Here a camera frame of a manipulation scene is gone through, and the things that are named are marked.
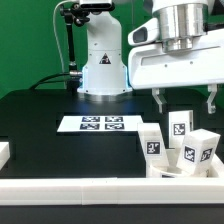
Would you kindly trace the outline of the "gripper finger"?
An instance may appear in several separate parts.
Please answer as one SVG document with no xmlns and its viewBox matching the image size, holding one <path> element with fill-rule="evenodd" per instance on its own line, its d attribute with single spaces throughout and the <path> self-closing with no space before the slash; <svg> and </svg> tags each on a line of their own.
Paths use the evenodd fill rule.
<svg viewBox="0 0 224 224">
<path fill-rule="evenodd" d="M 152 89 L 152 96 L 158 105 L 160 113 L 164 113 L 166 110 L 166 99 L 164 97 L 165 90 L 160 88 Z"/>
<path fill-rule="evenodd" d="M 214 114 L 216 112 L 216 105 L 215 105 L 215 97 L 218 91 L 218 86 L 216 84 L 210 84 L 208 86 L 209 96 L 206 101 L 207 109 L 209 114 Z"/>
</svg>

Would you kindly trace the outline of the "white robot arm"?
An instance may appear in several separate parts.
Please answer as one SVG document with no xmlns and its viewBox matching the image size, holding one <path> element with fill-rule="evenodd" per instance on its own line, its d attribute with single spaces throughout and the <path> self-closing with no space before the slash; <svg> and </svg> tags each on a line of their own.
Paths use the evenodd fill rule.
<svg viewBox="0 0 224 224">
<path fill-rule="evenodd" d="M 152 0 L 152 18 L 128 35 L 133 47 L 121 60 L 121 26 L 110 15 L 114 0 L 80 0 L 87 14 L 88 61 L 82 90 L 116 96 L 150 89 L 159 105 L 162 90 L 206 85 L 208 112 L 215 112 L 217 86 L 224 83 L 224 28 L 208 29 L 215 0 Z"/>
</svg>

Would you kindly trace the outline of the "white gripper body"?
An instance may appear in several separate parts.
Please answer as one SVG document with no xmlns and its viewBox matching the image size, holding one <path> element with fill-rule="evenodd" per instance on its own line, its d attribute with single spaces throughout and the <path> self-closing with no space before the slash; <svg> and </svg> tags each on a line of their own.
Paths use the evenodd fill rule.
<svg viewBox="0 0 224 224">
<path fill-rule="evenodd" d="M 224 83 L 224 28 L 194 37 L 190 49 L 165 53 L 153 18 L 128 35 L 129 81 L 134 89 Z"/>
</svg>

